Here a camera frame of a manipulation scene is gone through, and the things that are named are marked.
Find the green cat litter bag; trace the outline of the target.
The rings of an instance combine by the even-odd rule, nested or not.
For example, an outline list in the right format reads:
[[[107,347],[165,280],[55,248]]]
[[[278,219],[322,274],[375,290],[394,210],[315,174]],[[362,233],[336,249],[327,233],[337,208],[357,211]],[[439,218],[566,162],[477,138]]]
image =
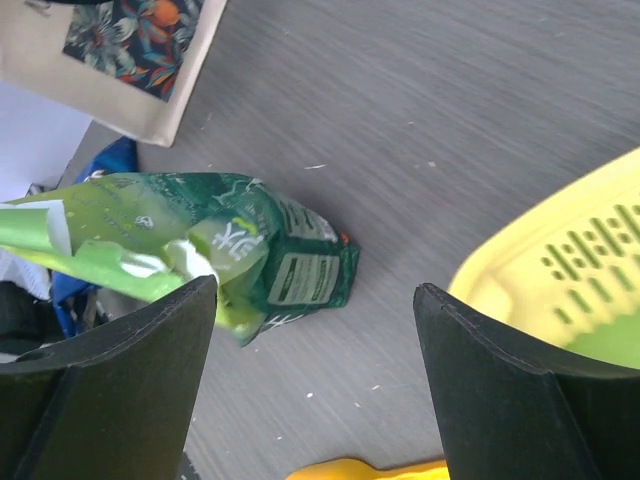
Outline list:
[[[13,200],[1,244],[145,302],[213,276],[217,323],[241,345],[345,306],[359,260],[322,216],[235,173],[114,173]]]

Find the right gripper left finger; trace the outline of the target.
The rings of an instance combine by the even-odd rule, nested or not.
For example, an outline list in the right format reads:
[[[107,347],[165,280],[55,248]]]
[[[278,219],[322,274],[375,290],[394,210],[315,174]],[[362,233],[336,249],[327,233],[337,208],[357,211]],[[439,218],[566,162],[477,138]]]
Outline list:
[[[1,285],[1,475],[193,479],[185,441],[216,312],[201,277],[64,338],[53,307]]]

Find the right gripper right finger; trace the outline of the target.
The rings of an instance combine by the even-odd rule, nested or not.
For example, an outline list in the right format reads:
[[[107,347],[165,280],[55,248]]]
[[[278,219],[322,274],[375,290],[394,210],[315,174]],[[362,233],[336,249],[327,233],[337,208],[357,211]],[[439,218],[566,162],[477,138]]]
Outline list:
[[[430,283],[413,309],[451,478],[638,478],[638,370],[552,346]]]

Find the yellow plastic scoop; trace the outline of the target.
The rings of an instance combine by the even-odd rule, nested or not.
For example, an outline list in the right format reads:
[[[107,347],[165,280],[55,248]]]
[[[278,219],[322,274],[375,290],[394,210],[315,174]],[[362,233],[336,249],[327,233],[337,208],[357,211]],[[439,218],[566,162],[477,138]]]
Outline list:
[[[291,473],[287,480],[450,480],[445,460],[379,470],[354,458],[313,464]]]

